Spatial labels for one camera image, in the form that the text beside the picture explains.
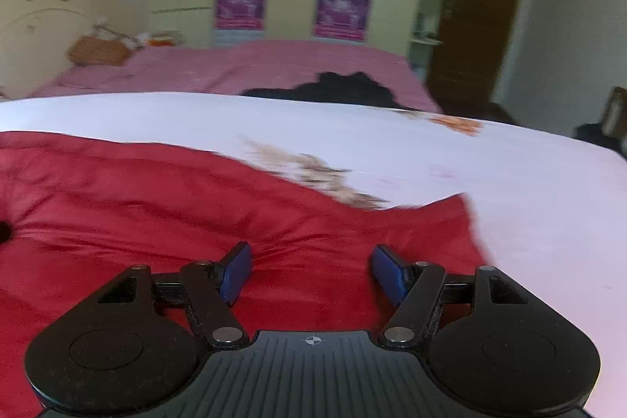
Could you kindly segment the lower left purple poster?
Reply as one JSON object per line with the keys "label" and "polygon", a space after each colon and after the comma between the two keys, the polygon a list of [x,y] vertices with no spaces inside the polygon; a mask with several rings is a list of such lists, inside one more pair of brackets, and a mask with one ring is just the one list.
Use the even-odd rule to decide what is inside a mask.
{"label": "lower left purple poster", "polygon": [[215,0],[217,30],[261,31],[265,25],[266,0]]}

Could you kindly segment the red quilted puffer jacket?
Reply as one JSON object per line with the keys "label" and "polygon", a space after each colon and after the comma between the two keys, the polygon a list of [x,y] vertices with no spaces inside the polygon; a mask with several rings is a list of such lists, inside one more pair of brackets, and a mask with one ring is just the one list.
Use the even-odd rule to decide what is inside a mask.
{"label": "red quilted puffer jacket", "polygon": [[32,417],[34,336],[127,267],[157,273],[248,242],[235,304],[248,331],[380,327],[392,307],[369,268],[384,244],[470,275],[485,263],[463,197],[374,210],[201,150],[44,132],[1,137],[1,412]]}

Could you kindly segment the orange patterned pillow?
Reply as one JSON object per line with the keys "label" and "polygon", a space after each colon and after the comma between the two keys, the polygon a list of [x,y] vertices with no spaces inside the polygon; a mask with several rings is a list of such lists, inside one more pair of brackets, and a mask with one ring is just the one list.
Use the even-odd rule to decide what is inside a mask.
{"label": "orange patterned pillow", "polygon": [[77,66],[121,66],[132,53],[119,40],[82,36],[68,50],[67,57]]}

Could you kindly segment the dark wooden chair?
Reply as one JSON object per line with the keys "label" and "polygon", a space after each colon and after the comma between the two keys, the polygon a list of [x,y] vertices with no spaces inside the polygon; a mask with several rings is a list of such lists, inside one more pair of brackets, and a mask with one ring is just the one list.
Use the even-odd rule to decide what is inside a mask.
{"label": "dark wooden chair", "polygon": [[623,144],[626,142],[626,89],[614,87],[600,121],[578,126],[575,138],[623,155]]}

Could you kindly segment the purple poster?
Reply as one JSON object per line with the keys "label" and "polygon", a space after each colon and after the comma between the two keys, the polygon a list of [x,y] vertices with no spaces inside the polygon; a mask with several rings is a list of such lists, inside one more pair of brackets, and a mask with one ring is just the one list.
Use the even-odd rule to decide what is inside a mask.
{"label": "purple poster", "polygon": [[265,25],[266,0],[215,0],[217,30],[261,31]]}
{"label": "purple poster", "polygon": [[312,35],[365,42],[371,0],[317,0]]}

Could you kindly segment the pink checked bed cover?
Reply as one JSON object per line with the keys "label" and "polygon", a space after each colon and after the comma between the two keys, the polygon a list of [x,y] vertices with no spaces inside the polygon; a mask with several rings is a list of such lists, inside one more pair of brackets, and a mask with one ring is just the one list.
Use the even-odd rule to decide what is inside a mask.
{"label": "pink checked bed cover", "polygon": [[404,57],[362,45],[314,40],[257,40],[216,49],[149,47],[120,66],[74,65],[30,96],[159,91],[236,96],[253,88],[293,88],[326,72],[342,76],[362,72],[389,89],[403,106],[441,110]]}

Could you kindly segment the cream arched headboard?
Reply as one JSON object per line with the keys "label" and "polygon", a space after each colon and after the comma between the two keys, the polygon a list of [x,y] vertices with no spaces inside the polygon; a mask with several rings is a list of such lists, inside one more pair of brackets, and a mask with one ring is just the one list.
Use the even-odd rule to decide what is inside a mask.
{"label": "cream arched headboard", "polygon": [[98,23],[134,34],[145,17],[120,0],[1,0],[2,98],[25,98],[68,69],[68,50]]}

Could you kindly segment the white floral bed sheet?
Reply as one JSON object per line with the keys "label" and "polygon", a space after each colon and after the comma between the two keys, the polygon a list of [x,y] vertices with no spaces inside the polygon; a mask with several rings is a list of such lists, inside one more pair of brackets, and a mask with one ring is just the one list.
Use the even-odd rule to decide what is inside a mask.
{"label": "white floral bed sheet", "polygon": [[207,93],[119,93],[6,102],[6,132],[57,132],[211,150],[297,174],[313,156],[387,206],[465,193],[495,265],[590,336],[596,417],[626,412],[626,163],[609,150],[495,122]]}

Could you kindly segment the brown wooden door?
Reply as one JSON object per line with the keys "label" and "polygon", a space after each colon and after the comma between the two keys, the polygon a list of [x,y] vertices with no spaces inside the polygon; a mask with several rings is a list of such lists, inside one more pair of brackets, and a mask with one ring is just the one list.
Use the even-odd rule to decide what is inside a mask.
{"label": "brown wooden door", "polygon": [[426,86],[444,107],[490,103],[518,0],[443,0]]}

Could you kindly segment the black garment on bed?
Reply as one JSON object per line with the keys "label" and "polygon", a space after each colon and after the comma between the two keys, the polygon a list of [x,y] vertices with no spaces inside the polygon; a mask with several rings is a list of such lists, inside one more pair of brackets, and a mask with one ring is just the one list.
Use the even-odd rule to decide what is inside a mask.
{"label": "black garment on bed", "polygon": [[293,88],[252,88],[240,94],[249,98],[411,110],[411,107],[397,102],[390,89],[363,72],[350,75],[324,72],[318,75],[316,81]]}

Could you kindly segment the lower right purple poster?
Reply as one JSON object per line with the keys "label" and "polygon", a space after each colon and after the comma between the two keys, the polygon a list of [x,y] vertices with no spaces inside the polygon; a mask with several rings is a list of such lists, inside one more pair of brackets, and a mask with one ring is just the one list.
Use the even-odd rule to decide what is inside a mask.
{"label": "lower right purple poster", "polygon": [[371,0],[317,0],[312,35],[365,42]]}

